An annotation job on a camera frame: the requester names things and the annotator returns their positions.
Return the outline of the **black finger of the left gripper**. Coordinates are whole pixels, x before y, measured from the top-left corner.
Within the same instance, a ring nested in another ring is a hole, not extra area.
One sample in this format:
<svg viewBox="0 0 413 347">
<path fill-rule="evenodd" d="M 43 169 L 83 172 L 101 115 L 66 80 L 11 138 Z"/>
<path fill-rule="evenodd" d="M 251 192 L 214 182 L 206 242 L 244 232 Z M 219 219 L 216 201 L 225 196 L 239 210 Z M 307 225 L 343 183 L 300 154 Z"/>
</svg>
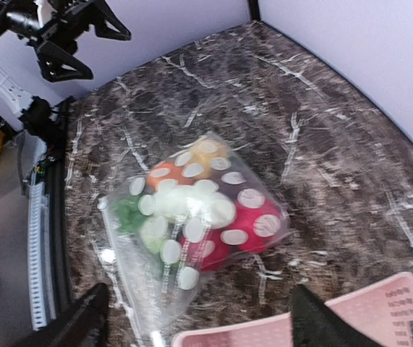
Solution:
<svg viewBox="0 0 413 347">
<path fill-rule="evenodd" d="M 131 40 L 132 34 L 126 26 L 116 17 L 109 5 L 104 0 L 92 1 L 93 14 L 91 24 L 95 35 L 99 38 L 110 40 Z"/>
<path fill-rule="evenodd" d="M 51 41 L 45 41 L 35 50 L 41 75 L 49 82 L 91 80 L 92 70 L 79 59 Z"/>
</svg>

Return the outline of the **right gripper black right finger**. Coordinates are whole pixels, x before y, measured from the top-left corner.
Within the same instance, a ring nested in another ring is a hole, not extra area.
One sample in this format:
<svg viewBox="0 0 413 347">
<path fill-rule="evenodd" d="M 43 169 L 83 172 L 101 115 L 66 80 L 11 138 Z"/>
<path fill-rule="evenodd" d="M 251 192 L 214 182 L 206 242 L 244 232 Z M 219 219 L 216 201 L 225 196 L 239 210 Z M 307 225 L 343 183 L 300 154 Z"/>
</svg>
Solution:
<svg viewBox="0 0 413 347">
<path fill-rule="evenodd" d="M 296 286 L 291 294 L 291 323 L 294 346 L 376 345 L 303 285 Z"/>
</svg>

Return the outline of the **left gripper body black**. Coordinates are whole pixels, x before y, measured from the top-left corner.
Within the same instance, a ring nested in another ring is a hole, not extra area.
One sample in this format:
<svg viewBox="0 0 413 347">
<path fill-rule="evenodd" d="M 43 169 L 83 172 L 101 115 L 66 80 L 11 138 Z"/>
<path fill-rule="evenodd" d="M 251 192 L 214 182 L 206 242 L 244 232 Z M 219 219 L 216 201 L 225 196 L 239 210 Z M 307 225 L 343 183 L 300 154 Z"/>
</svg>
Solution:
<svg viewBox="0 0 413 347">
<path fill-rule="evenodd" d="M 96 1 L 33 1 L 35 28 L 27 37 L 27 45 L 36 51 L 45 43 L 53 43 L 64 51 L 76 51 L 77 39 L 98 25 Z"/>
</svg>

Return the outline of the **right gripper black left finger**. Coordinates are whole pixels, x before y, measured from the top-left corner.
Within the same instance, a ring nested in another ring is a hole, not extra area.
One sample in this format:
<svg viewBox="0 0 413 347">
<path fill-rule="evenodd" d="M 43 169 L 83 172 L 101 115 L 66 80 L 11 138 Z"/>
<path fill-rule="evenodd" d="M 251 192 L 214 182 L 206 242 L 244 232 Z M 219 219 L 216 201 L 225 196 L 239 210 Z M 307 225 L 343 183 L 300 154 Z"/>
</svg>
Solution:
<svg viewBox="0 0 413 347">
<path fill-rule="evenodd" d="M 49 325 L 20 341 L 21 346 L 105 346 L 109 289 L 97 283 Z"/>
</svg>

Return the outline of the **bright red tomato toy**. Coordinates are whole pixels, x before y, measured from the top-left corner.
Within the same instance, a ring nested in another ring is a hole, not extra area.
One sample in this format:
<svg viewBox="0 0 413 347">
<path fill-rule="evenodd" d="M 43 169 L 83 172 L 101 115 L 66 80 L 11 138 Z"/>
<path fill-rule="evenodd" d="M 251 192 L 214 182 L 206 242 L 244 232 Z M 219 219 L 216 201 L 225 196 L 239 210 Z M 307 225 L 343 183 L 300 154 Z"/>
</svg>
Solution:
<svg viewBox="0 0 413 347">
<path fill-rule="evenodd" d="M 265 201 L 259 208 L 245 207 L 235 202 L 237 216 L 229 229 L 242 230 L 247 240 L 238 245 L 245 252 L 261 253 L 269 249 L 282 236 L 282 219 L 279 209 L 271 202 Z"/>
</svg>

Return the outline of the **clear polka dot zip bag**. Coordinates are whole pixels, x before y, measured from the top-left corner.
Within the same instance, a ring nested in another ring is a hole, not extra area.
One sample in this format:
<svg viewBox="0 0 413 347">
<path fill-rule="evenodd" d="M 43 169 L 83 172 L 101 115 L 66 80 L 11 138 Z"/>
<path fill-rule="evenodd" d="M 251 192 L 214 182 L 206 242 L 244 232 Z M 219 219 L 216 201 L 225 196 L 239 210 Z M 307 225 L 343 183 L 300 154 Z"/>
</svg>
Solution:
<svg viewBox="0 0 413 347">
<path fill-rule="evenodd" d="M 206 179 L 188 177 L 185 169 L 185 164 L 190 159 L 188 150 L 196 141 L 205 139 L 223 143 L 229 150 L 229 157 L 212 159 L 210 164 L 213 170 Z M 288 235 L 286 209 L 217 134 L 207 132 L 161 162 L 163 161 L 182 167 L 182 175 L 193 180 L 191 185 L 178 186 L 191 186 L 201 192 L 221 192 L 234 204 L 238 201 L 245 207 L 254 209 L 261 207 L 266 200 L 273 203 L 281 213 L 282 236 L 278 237 L 271 247 Z M 201 273 L 184 265 L 188 241 L 205 241 L 209 231 L 214 230 L 204 226 L 197 218 L 176 223 L 168 220 L 173 239 L 164 244 L 159 255 L 151 254 L 145 248 L 139 235 L 141 226 L 149 217 L 162 216 L 154 212 L 153 195 L 157 192 L 146 182 L 150 170 L 143 175 L 127 178 L 98 203 L 108 239 L 115 253 L 119 275 L 134 312 L 135 325 L 143 334 L 160 330 L 183 314 L 203 284 L 218 271 Z M 167 187 L 158 192 L 167 192 L 175 187 Z M 229 229 L 229 226 L 224 227 L 228 231 L 221 234 L 221 239 L 237 248 L 234 262 L 249 254 L 258 254 L 239 249 L 238 245 L 247 240 L 247 235 L 242 230 Z"/>
</svg>

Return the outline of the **dark red pomegranate toy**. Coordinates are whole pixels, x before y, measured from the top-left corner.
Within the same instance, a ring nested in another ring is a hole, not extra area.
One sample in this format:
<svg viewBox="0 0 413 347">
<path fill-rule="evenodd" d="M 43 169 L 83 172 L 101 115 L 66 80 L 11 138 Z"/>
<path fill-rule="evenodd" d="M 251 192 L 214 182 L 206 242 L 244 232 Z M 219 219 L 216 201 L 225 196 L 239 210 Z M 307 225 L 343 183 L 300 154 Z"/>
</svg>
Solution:
<svg viewBox="0 0 413 347">
<path fill-rule="evenodd" d="M 234 259 L 235 246 L 222 241 L 221 234 L 228 231 L 227 228 L 209 231 L 205 241 L 192 243 L 188 241 L 185 266 L 190 266 L 201 273 L 220 270 L 230 264 Z"/>
</svg>

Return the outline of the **orange tangerine toy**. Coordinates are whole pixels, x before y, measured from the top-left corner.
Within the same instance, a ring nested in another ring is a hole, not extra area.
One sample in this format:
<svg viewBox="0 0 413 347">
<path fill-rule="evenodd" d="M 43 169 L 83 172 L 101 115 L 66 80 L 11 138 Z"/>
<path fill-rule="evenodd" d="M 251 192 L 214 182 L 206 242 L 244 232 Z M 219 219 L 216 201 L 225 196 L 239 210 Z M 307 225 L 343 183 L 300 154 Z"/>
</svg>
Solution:
<svg viewBox="0 0 413 347">
<path fill-rule="evenodd" d="M 147 185 L 156 192 L 167 187 L 191 185 L 193 180 L 182 175 L 182 167 L 173 162 L 160 162 L 146 176 Z"/>
</svg>

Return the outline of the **white radish toy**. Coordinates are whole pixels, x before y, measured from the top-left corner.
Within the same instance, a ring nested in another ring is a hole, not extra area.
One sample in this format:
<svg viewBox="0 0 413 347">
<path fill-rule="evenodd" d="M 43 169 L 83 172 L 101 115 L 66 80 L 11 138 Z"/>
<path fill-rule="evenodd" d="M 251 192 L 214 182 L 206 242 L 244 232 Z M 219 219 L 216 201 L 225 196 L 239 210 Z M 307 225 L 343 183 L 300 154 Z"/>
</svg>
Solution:
<svg viewBox="0 0 413 347">
<path fill-rule="evenodd" d="M 145 248 L 154 255 L 159 255 L 164 244 L 173 239 L 169 222 L 163 216 L 149 217 L 140 228 L 140 239 Z"/>
<path fill-rule="evenodd" d="M 178 186 L 153 195 L 154 212 L 172 223 L 199 219 L 204 226 L 218 229 L 231 225 L 237 217 L 232 200 L 221 192 L 201 192 L 191 186 Z"/>
</svg>

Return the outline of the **yellow peach toy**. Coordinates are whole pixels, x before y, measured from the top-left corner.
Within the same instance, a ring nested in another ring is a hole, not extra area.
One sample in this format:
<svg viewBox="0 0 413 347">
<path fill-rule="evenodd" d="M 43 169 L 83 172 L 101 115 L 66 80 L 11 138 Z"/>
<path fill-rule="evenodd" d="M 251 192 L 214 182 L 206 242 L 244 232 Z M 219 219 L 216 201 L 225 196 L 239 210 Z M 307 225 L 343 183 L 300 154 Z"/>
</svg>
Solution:
<svg viewBox="0 0 413 347">
<path fill-rule="evenodd" d="M 187 176 L 194 179 L 206 179 L 211 175 L 211 160 L 228 158 L 229 150 L 223 143 L 205 139 L 196 141 L 188 150 L 190 159 L 185 164 Z"/>
</svg>

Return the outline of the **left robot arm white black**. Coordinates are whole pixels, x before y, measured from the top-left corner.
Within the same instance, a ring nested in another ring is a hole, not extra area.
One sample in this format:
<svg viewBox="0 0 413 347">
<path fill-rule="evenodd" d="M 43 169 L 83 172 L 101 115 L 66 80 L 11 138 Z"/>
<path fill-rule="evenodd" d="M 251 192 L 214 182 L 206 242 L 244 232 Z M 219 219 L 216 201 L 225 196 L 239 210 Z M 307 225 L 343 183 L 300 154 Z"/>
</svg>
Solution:
<svg viewBox="0 0 413 347">
<path fill-rule="evenodd" d="M 10 31 L 25 39 L 36 54 L 41 76 L 52 83 L 93 78 L 91 68 L 74 56 L 77 39 L 89 29 L 99 38 L 132 38 L 104 0 L 0 1 L 0 36 Z M 32 136 L 45 142 L 50 160 L 63 157 L 66 131 L 51 119 L 48 101 L 22 89 L 1 67 L 0 98 Z"/>
</svg>

